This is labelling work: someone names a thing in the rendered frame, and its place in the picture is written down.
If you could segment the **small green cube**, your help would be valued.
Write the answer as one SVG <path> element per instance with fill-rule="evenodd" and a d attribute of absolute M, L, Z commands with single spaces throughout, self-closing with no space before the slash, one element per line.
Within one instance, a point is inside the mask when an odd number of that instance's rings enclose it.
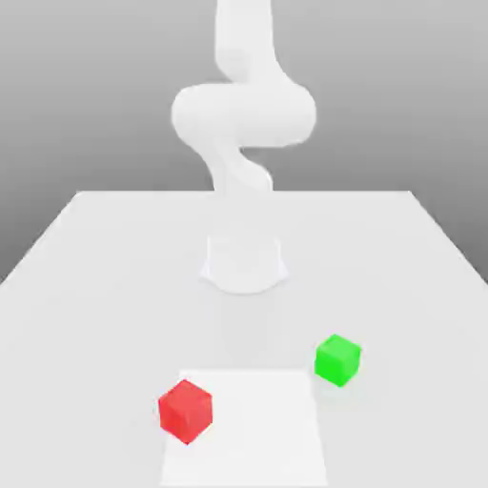
<path fill-rule="evenodd" d="M 315 351 L 314 372 L 343 387 L 358 371 L 361 347 L 340 335 L 331 335 Z"/>

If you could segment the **small red cube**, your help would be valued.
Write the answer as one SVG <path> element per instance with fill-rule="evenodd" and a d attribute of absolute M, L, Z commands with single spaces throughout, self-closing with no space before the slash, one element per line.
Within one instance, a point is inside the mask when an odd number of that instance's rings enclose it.
<path fill-rule="evenodd" d="M 188 445 L 213 423 L 213 396 L 188 379 L 158 399 L 160 427 Z"/>

